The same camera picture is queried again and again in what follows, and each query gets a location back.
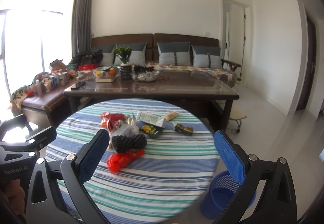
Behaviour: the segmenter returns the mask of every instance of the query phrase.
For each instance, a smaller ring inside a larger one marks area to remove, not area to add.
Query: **gray and white cushion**
[[[100,66],[112,66],[114,64],[114,50],[116,45],[102,45],[89,48],[91,52],[97,52],[102,49],[103,58],[99,63]]]
[[[221,69],[221,48],[210,46],[192,46],[193,66],[198,68]]]
[[[157,43],[159,64],[190,66],[190,42]]]
[[[118,44],[116,47],[129,47],[131,46],[132,54],[129,57],[129,63],[133,65],[145,65],[145,50],[147,42],[144,43],[133,43],[133,44]],[[115,65],[120,65],[122,61],[119,57],[115,58]]]

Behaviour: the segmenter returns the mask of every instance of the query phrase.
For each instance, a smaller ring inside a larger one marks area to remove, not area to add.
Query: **finger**
[[[25,211],[25,201],[22,200],[19,207],[17,207],[14,212],[17,214],[17,215],[21,215],[23,214]]]
[[[8,197],[0,190],[0,196],[3,196],[4,197],[4,199],[7,201],[7,202],[9,202],[9,199],[8,199]]]
[[[22,201],[24,201],[25,192],[22,188],[19,188],[18,194],[16,196],[9,198],[9,205],[13,210],[20,207]]]
[[[20,179],[11,180],[5,187],[4,193],[8,198],[16,196],[19,192]]]

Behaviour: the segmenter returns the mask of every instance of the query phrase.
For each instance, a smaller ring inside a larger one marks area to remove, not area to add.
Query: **vase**
[[[121,77],[121,79],[123,79],[123,80],[130,80],[130,79],[132,79],[131,72],[132,72],[132,65],[131,64],[129,64],[129,63],[127,63],[127,64],[122,63],[120,65],[120,77]]]

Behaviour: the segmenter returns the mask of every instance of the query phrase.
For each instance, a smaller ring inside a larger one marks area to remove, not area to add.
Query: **window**
[[[0,0],[0,92],[8,95],[0,99],[0,109],[16,89],[49,71],[50,62],[71,60],[73,2]]]

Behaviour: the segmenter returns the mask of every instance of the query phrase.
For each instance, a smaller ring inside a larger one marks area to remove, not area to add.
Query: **blue gripper pad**
[[[79,177],[80,183],[87,182],[91,179],[95,172],[103,154],[107,150],[109,144],[109,134],[107,130],[102,130],[102,133],[98,139],[95,137],[90,141],[89,145],[92,147],[85,154],[84,158],[79,164]]]
[[[220,131],[214,134],[214,144],[232,179],[242,185],[246,176],[244,164]]]

